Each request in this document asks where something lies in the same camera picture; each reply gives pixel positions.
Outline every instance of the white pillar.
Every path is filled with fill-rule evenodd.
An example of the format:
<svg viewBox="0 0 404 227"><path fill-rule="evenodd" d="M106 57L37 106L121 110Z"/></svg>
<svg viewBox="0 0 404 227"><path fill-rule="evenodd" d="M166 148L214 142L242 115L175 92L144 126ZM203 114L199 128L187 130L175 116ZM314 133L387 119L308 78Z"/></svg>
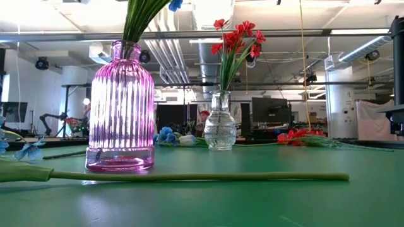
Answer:
<svg viewBox="0 0 404 227"><path fill-rule="evenodd" d="M87 70L78 66L63 66L62 70L62 84L85 84L87 83ZM75 89L75 86L70 87L69 89L69 99L68 99L68 117L74 117L82 119L84 116L84 104L83 100L86 97L86 89L83 87L78 87ZM59 114L64 112L64 103L66 99L66 89L62 89L61 94L61 104L59 107ZM63 126L63 122L59 122L58 130L60 130ZM66 126L66 135L70 134L70 129Z"/></svg>
<svg viewBox="0 0 404 227"><path fill-rule="evenodd" d="M326 81L352 81L352 66L328 71ZM358 138L355 89L350 85L326 86L328 136L330 138Z"/></svg>

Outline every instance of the green table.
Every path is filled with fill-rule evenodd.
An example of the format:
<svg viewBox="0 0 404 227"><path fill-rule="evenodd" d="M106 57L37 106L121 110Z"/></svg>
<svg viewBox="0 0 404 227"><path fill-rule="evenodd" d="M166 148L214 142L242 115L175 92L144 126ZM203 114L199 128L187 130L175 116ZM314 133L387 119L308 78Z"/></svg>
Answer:
<svg viewBox="0 0 404 227"><path fill-rule="evenodd" d="M85 147L45 149L53 155ZM38 161L84 172L84 156ZM403 226L404 152L158 148L155 173L347 172L350 182L0 183L0 226Z"/></svg>

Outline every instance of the white flower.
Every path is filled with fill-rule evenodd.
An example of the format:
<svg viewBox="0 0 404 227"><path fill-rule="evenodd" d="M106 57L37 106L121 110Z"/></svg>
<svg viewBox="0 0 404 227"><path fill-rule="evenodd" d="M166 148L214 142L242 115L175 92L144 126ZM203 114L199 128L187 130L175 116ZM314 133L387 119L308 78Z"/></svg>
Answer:
<svg viewBox="0 0 404 227"><path fill-rule="evenodd" d="M180 146L195 146L196 138L193 135L181 136L179 138Z"/></svg>

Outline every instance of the ribbed glass vase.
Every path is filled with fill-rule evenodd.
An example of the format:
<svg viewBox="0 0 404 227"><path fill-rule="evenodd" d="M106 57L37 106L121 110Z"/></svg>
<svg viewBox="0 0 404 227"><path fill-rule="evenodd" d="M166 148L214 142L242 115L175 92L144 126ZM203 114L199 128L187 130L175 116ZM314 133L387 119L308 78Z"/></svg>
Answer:
<svg viewBox="0 0 404 227"><path fill-rule="evenodd" d="M228 151L235 144L237 129L230 114L229 91L212 92L212 111L205 122L205 140L211 151Z"/></svg>
<svg viewBox="0 0 404 227"><path fill-rule="evenodd" d="M113 60L92 83L90 143L86 168L133 172L154 165L154 82L139 64L141 48L112 43Z"/></svg>

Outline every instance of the black monitor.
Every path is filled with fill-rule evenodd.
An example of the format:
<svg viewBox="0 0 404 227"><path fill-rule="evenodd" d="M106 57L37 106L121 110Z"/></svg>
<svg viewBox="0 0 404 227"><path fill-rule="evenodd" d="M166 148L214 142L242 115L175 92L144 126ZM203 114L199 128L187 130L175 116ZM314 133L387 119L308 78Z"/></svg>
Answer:
<svg viewBox="0 0 404 227"><path fill-rule="evenodd" d="M288 101L281 98L252 98L252 121L289 123Z"/></svg>
<svg viewBox="0 0 404 227"><path fill-rule="evenodd" d="M18 116L18 102L3 102L1 104L3 108L3 117L6 118L6 122L20 122L21 117L21 123L24 123L28 103L20 103L20 116Z"/></svg>

